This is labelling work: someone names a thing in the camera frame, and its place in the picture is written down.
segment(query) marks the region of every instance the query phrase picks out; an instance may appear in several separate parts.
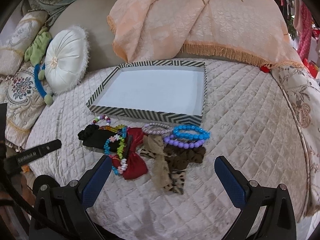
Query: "metal screw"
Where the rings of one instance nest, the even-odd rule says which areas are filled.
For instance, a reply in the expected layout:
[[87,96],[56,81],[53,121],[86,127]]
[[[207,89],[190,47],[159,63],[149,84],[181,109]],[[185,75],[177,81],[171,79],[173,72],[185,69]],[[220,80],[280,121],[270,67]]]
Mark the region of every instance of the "metal screw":
[[250,185],[252,186],[252,187],[257,187],[258,186],[258,182],[256,182],[255,180],[250,180]]
[[70,181],[70,183],[69,183],[69,185],[70,185],[71,187],[77,186],[77,184],[78,184],[78,181],[77,181],[76,179]]
[[285,184],[280,184],[280,189],[287,190],[287,186]]
[[46,184],[44,184],[44,185],[42,185],[42,186],[40,187],[40,189],[41,189],[42,191],[46,190],[47,188],[48,188],[48,186],[47,186]]

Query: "round white pillow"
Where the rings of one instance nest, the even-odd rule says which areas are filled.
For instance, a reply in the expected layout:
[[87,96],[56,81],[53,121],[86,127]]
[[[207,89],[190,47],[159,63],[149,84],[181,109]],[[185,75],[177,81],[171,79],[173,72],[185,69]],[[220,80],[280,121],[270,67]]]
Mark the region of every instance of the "round white pillow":
[[71,90],[82,80],[88,65],[86,32],[71,26],[50,42],[45,56],[45,78],[54,93]]

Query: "green plush toy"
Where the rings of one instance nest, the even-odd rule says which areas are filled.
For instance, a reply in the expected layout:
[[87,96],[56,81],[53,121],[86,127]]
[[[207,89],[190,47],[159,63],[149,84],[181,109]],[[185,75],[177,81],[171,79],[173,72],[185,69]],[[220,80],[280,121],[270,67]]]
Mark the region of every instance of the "green plush toy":
[[52,39],[50,33],[47,32],[47,30],[48,28],[45,27],[41,31],[39,31],[35,40],[31,44],[31,46],[27,48],[24,54],[24,60],[26,62],[30,60],[33,66],[36,66],[40,63],[43,55],[46,52],[47,46]]

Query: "purple bead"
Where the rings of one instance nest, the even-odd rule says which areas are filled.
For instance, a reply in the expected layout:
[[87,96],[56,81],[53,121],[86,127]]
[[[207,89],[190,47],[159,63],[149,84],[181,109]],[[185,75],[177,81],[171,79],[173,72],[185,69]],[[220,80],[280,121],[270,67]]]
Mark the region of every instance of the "purple bead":
[[165,143],[168,143],[168,142],[170,141],[169,136],[164,137],[163,141],[164,141]]

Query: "quilted bedspread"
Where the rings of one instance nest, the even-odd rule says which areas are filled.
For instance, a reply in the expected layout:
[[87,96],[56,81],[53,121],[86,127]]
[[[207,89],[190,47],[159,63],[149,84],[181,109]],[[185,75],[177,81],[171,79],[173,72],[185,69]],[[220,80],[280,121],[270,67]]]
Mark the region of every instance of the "quilted bedspread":
[[[213,163],[224,155],[247,179],[262,186],[287,185],[296,220],[307,197],[306,155],[294,115],[270,73],[227,61],[204,59],[208,94],[202,127],[211,132],[203,163],[189,164],[184,195],[157,191],[149,172],[126,181],[110,174],[92,208],[92,220],[124,239],[221,239],[239,213],[217,178]],[[61,149],[30,164],[62,186],[79,179],[102,155],[83,147],[77,134],[94,118],[85,103],[113,68],[88,73],[61,94],[35,123],[27,148],[56,138]],[[112,125],[142,126],[145,120],[111,117]],[[144,159],[152,170],[153,160]]]

